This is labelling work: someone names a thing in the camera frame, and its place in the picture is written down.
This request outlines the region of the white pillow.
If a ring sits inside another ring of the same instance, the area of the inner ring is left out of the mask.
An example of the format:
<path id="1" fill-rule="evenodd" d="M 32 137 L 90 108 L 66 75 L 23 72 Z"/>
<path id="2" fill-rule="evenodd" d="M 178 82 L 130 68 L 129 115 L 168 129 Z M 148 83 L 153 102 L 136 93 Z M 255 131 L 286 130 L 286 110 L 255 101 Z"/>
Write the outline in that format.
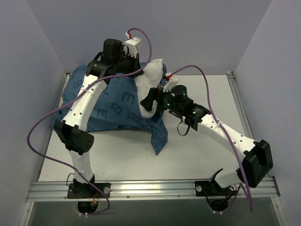
<path id="1" fill-rule="evenodd" d="M 140 102 L 147 97 L 150 88 L 158 87 L 161 82 L 162 75 L 163 59 L 159 58 L 149 62 L 143 69 L 143 74 L 135 78 L 139 110 L 143 118 L 150 118 L 155 114 L 157 102 L 152 101 L 152 109 L 150 112 L 146 111 L 145 108 L 140 104 Z"/>

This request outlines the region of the blue printed pillowcase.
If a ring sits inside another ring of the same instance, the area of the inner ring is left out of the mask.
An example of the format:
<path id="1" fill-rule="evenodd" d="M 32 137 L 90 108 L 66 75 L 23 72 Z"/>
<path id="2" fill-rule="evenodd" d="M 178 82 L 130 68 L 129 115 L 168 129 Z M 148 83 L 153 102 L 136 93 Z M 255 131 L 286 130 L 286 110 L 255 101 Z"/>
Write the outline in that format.
<path id="1" fill-rule="evenodd" d="M 78 66 L 62 93 L 59 107 L 69 103 L 79 93 L 87 66 Z M 151 132 L 151 145 L 158 155 L 168 141 L 163 113 L 156 111 L 150 118 L 142 117 L 134 78 L 111 79 L 99 96 L 87 123 L 86 132 L 141 129 Z"/>

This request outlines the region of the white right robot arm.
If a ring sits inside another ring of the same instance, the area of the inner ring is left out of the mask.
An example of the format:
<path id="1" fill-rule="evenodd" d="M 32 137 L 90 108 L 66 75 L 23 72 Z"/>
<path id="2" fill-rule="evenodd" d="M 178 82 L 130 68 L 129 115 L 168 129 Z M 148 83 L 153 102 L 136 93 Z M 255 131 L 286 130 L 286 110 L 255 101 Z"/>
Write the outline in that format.
<path id="1" fill-rule="evenodd" d="M 212 193 L 220 194 L 226 187 L 241 183 L 255 188 L 273 168 L 267 141 L 248 138 L 215 119 L 210 110 L 188 97 L 184 85 L 176 85 L 167 92 L 163 88 L 150 88 L 140 104 L 150 112 L 155 102 L 159 111 L 169 110 L 187 126 L 212 138 L 238 158 L 236 168 L 220 169 L 211 177 Z"/>

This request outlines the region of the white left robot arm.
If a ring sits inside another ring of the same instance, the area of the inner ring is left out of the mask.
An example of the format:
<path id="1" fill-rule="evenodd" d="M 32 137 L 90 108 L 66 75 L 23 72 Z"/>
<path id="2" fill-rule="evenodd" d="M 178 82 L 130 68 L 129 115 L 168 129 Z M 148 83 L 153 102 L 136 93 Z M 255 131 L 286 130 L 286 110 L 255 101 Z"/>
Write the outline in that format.
<path id="1" fill-rule="evenodd" d="M 74 170 L 74 189 L 83 197 L 95 191 L 95 177 L 91 170 L 89 150 L 94 136 L 87 133 L 87 123 L 92 110 L 113 75 L 141 75 L 138 47 L 142 40 L 128 38 L 122 42 L 106 39 L 103 50 L 88 64 L 77 100 L 61 121 L 54 123 L 54 130 L 70 152 Z"/>

